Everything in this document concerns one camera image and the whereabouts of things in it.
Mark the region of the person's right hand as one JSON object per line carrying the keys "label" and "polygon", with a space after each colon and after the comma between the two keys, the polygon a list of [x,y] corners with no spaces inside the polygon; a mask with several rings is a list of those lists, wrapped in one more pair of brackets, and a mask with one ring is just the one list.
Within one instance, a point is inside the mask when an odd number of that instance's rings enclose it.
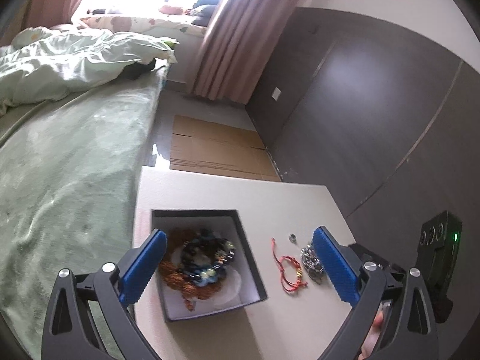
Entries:
{"label": "person's right hand", "polygon": [[384,312],[383,312],[383,309],[380,307],[377,311],[377,314],[373,320],[371,327],[368,330],[368,334],[364,340],[364,343],[360,348],[360,354],[358,356],[358,360],[367,359],[371,355],[371,353],[374,351],[375,345],[377,344],[379,336],[382,332],[383,320],[384,320]]}

